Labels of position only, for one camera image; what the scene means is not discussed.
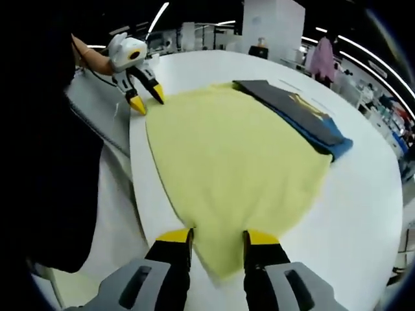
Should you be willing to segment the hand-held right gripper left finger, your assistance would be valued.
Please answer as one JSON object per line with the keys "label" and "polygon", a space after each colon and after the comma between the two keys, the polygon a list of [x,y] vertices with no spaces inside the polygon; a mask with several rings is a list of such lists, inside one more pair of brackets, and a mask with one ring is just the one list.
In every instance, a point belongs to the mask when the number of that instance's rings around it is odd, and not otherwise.
{"label": "hand-held right gripper left finger", "polygon": [[105,278],[81,310],[183,310],[190,287],[193,229],[159,236],[145,258]]}

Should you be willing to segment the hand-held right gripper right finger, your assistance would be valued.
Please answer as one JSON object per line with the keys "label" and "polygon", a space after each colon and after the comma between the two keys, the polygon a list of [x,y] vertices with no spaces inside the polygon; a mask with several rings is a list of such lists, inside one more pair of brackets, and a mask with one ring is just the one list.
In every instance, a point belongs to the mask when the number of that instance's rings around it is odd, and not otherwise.
{"label": "hand-held right gripper right finger", "polygon": [[279,240],[243,232],[244,291],[249,310],[345,310],[332,286],[301,262],[292,262]]}

